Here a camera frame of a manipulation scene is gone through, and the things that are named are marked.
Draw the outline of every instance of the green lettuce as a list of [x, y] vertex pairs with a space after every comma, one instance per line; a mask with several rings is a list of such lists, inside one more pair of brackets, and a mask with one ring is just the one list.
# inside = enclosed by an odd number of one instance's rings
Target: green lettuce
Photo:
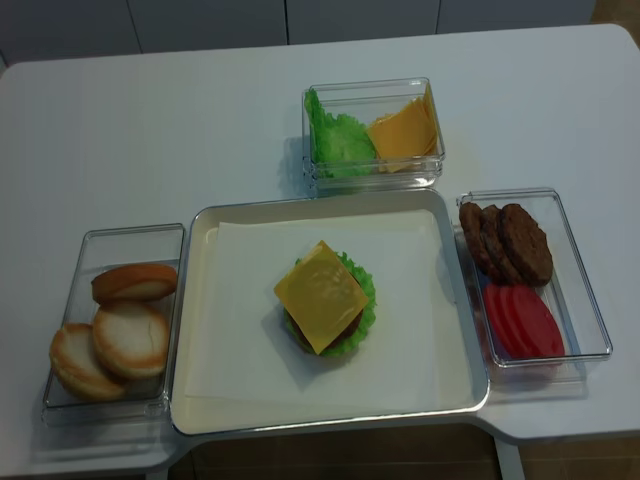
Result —
[[[365, 339], [367, 336], [367, 332], [371, 325], [376, 321], [376, 314], [374, 312], [376, 306], [376, 287], [373, 286], [373, 276], [370, 273], [362, 268], [359, 265], [356, 265], [353, 260], [351, 260], [346, 253], [342, 253], [342, 255], [338, 255], [338, 258], [342, 262], [342, 264], [349, 270], [351, 275], [357, 280], [360, 284], [360, 288], [369, 299], [369, 303], [362, 310], [362, 319], [360, 320], [360, 324], [358, 325], [358, 329], [351, 335], [349, 338], [346, 338], [338, 345], [332, 348], [326, 348], [321, 353], [322, 357], [338, 357], [345, 353], [350, 352], [354, 348], [358, 346], [358, 344]], [[287, 330], [295, 337], [300, 346], [304, 348], [307, 352], [315, 355], [315, 352], [312, 348], [306, 345], [300, 337], [298, 337], [298, 333], [291, 325], [293, 319], [288, 314], [285, 315], [285, 325]]]
[[[356, 166], [376, 158], [376, 149], [364, 123], [345, 113], [336, 118], [326, 113], [314, 89], [305, 94], [304, 108], [311, 126], [311, 157], [321, 167], [319, 177], [339, 178], [371, 173], [369, 166]], [[332, 166], [342, 168], [323, 168]]]

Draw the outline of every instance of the stacked bun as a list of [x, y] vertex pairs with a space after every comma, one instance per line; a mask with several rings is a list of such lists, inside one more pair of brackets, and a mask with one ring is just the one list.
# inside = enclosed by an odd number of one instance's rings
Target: stacked bun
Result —
[[161, 374], [169, 322], [144, 302], [171, 295], [176, 271], [167, 265], [127, 265], [92, 282], [100, 305], [93, 325], [66, 324], [56, 332], [49, 359], [60, 384], [89, 401], [123, 397], [131, 381]]

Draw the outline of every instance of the cabinet door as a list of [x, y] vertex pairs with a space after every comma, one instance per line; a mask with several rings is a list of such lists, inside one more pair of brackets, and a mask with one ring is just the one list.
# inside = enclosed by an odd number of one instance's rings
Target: cabinet door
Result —
[[285, 45], [283, 0], [130, 0], [142, 51]]
[[289, 43], [428, 35], [439, 0], [287, 0]]
[[2, 0], [0, 50], [9, 65], [140, 53], [126, 0]]
[[596, 0], [442, 0], [438, 33], [589, 23]]

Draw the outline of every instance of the plastic tray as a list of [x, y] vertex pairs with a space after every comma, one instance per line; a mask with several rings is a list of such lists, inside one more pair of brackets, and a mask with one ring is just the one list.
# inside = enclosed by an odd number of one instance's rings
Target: plastic tray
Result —
[[314, 85], [311, 88], [317, 92], [320, 104], [327, 113], [334, 116], [346, 113], [367, 125], [386, 114], [399, 112], [410, 101], [426, 95], [437, 129], [437, 144], [433, 154], [388, 161], [402, 167], [402, 170], [395, 173], [381, 173], [378, 160], [362, 159], [360, 162], [349, 163], [349, 168], [362, 168], [370, 171], [370, 174], [347, 176], [340, 159], [329, 167], [320, 166], [314, 161], [311, 151], [313, 132], [304, 108], [303, 93], [303, 173], [312, 195], [324, 197], [343, 193], [425, 188], [434, 185], [442, 175], [445, 147], [427, 78]]
[[[427, 212], [427, 224], [416, 225], [411, 212]], [[366, 231], [426, 228], [438, 246], [429, 250], [425, 262], [433, 281], [430, 290], [434, 349], [429, 368], [437, 371], [438, 391], [425, 398], [414, 411], [378, 411], [372, 408], [332, 405], [269, 403], [255, 399], [238, 401], [187, 395], [190, 354], [199, 322], [215, 311], [211, 305], [212, 261], [221, 222], [265, 224], [304, 222], [317, 228], [347, 224]], [[189, 241], [184, 308], [171, 400], [174, 426], [187, 435], [217, 433], [225, 436], [289, 429], [326, 429], [364, 422], [411, 423], [420, 417], [448, 416], [477, 410], [488, 396], [489, 384], [471, 308], [456, 255], [449, 215], [442, 197], [430, 189], [410, 192], [377, 192], [320, 200], [208, 208], [195, 218]]]
[[[91, 281], [114, 267], [135, 263], [164, 263], [179, 270], [184, 227], [179, 224], [116, 230], [98, 230], [85, 235], [71, 284], [62, 325], [92, 323], [98, 310], [91, 296]], [[152, 305], [171, 321], [167, 368], [161, 376], [135, 382], [127, 396], [111, 402], [88, 403], [68, 394], [52, 371], [49, 372], [42, 405], [47, 425], [93, 422], [154, 420], [167, 417], [173, 376], [175, 334], [179, 321], [178, 293]]]
[[462, 229], [456, 228], [456, 244], [471, 303], [480, 319], [491, 379], [502, 383], [564, 382], [584, 380], [589, 367], [611, 356], [612, 345], [589, 283], [562, 202], [553, 189], [470, 192], [458, 199], [458, 206], [474, 202], [481, 208], [495, 204], [501, 208], [518, 203], [547, 234], [553, 255], [551, 282], [536, 289], [549, 307], [560, 329], [566, 355], [548, 358], [512, 359], [502, 348], [487, 320], [482, 290], [489, 283], [472, 261]]

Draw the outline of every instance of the white table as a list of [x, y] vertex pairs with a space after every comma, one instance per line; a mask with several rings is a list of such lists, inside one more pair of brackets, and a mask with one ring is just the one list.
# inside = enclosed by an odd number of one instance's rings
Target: white table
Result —
[[492, 394], [466, 420], [524, 442], [640, 430], [640, 52], [615, 26], [22, 64], [0, 80], [0, 476], [147, 469], [167, 425], [46, 430], [40, 404], [87, 230], [300, 196], [301, 92], [428, 76], [437, 188], [553, 186], [614, 344], [581, 397]]

